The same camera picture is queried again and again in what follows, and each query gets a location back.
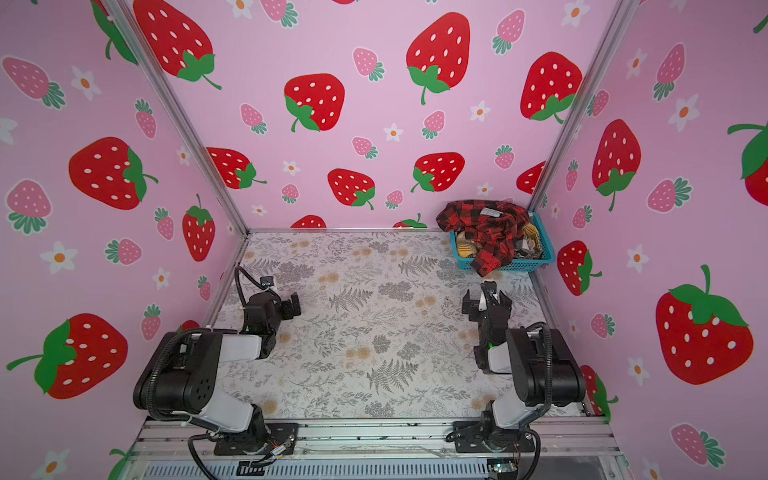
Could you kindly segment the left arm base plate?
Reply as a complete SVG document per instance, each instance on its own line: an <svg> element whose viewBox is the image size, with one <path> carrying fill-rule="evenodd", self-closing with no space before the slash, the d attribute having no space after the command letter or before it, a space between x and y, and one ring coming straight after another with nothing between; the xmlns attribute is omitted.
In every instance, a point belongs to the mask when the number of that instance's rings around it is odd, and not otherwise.
<svg viewBox="0 0 768 480"><path fill-rule="evenodd" d="M215 456L263 457L274 450L278 456L292 455L300 425L293 422L267 422L240 433L225 433L216 441Z"/></svg>

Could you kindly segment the red black plaid shirt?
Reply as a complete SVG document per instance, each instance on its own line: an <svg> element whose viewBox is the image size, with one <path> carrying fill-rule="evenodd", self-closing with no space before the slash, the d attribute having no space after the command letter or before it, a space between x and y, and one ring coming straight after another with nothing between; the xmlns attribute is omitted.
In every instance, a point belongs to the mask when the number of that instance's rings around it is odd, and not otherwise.
<svg viewBox="0 0 768 480"><path fill-rule="evenodd" d="M463 232L479 246L470 266L485 277L512 263L515 243L524 237L530 217L524 207L512 202L475 199L447 203L436 222L442 231Z"/></svg>

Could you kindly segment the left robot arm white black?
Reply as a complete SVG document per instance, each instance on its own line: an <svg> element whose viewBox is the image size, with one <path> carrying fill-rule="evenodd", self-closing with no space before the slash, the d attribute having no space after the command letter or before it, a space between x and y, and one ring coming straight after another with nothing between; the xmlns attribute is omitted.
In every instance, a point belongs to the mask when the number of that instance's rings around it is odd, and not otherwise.
<svg viewBox="0 0 768 480"><path fill-rule="evenodd" d="M285 424L272 431L261 407L217 386L217 373L223 363L267 359L281 323L301 314L299 296L283 300L267 290L251 296L243 313L240 331L208 327L166 334L133 391L134 405L151 418L206 429L218 455L255 454L297 429Z"/></svg>

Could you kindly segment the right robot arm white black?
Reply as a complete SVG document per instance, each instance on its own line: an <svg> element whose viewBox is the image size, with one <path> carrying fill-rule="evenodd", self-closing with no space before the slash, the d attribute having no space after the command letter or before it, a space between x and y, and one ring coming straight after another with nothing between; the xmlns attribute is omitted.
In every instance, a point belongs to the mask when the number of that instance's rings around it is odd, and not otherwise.
<svg viewBox="0 0 768 480"><path fill-rule="evenodd" d="M513 389L490 401L476 422L454 423L446 441L460 452L505 451L528 440L537 445L534 421L586 395L562 334L545 322L510 327L512 300L495 282L483 282L478 299L465 294L462 313L477 324L476 366L487 375L509 376Z"/></svg>

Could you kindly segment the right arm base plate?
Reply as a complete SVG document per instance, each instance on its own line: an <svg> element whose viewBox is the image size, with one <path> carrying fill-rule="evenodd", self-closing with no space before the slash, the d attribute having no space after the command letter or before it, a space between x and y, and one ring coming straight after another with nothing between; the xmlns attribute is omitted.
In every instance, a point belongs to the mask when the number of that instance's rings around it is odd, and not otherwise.
<svg viewBox="0 0 768 480"><path fill-rule="evenodd" d="M497 428L493 422L455 421L446 441L459 453L533 453L536 444L530 434Z"/></svg>

